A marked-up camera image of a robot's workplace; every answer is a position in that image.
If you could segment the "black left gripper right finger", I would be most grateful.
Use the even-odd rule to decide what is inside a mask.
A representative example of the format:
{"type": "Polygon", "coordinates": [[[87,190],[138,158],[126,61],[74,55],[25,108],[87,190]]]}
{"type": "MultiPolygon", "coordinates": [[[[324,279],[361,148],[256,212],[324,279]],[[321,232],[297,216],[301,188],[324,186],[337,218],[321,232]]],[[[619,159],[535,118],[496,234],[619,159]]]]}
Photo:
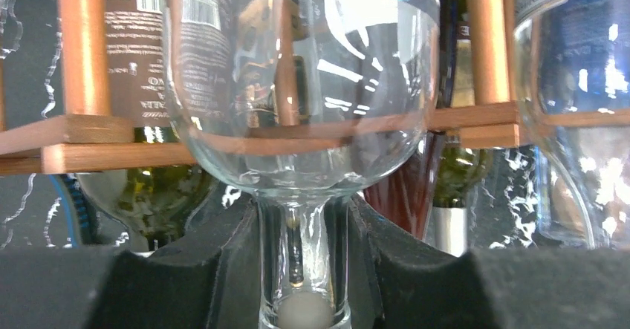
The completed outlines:
{"type": "Polygon", "coordinates": [[[350,202],[354,328],[627,328],[629,254],[543,248],[443,253],[350,202]]]}

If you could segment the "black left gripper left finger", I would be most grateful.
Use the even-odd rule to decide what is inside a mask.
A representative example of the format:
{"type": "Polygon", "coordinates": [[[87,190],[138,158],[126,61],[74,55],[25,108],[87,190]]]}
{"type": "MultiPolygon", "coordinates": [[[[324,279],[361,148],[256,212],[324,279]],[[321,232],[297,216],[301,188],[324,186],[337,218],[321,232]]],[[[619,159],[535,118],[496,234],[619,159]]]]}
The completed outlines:
{"type": "Polygon", "coordinates": [[[3,328],[256,328],[256,211],[237,200],[144,258],[114,247],[1,252],[3,328]]]}

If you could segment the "clear glass bottle dark label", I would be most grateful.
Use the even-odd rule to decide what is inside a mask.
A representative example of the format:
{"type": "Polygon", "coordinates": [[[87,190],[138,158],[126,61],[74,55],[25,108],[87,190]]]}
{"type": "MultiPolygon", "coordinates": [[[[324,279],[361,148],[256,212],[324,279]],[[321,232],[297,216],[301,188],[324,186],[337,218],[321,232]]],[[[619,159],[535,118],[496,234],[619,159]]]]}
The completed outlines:
{"type": "Polygon", "coordinates": [[[164,0],[172,123],[258,207],[260,328],[349,328],[348,201],[418,149],[446,0],[164,0]]]}

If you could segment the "clear bottle white label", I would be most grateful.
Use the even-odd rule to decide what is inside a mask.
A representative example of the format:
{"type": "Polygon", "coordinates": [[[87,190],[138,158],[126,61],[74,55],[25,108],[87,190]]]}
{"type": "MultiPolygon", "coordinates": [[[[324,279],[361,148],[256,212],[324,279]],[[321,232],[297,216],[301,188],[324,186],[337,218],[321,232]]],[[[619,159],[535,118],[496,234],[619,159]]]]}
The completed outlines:
{"type": "Polygon", "coordinates": [[[546,237],[629,248],[629,0],[516,0],[516,94],[546,237]]]}

